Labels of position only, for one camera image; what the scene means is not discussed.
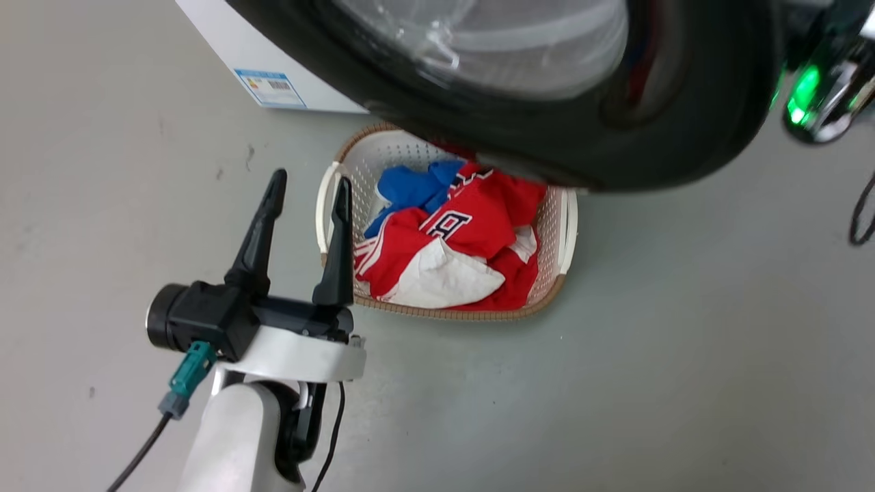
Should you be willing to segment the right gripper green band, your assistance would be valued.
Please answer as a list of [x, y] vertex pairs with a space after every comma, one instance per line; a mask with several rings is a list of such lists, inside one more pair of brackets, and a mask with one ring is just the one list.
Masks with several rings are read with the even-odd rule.
[[873, 110], [872, 1], [781, 1], [785, 71], [796, 74], [783, 124], [803, 144], [829, 144]]

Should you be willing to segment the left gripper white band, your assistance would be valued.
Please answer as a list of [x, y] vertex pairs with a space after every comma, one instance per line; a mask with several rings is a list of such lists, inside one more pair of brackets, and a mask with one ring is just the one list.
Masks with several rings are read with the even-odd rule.
[[[269, 259], [275, 222], [282, 214], [288, 174], [275, 170], [223, 283], [253, 297], [271, 290]], [[347, 382], [362, 378], [363, 339], [353, 334], [354, 303], [352, 184], [340, 177], [331, 209], [332, 236], [322, 280], [312, 302], [265, 298], [254, 302], [260, 321], [239, 361], [223, 361], [216, 370], [276, 381]]]

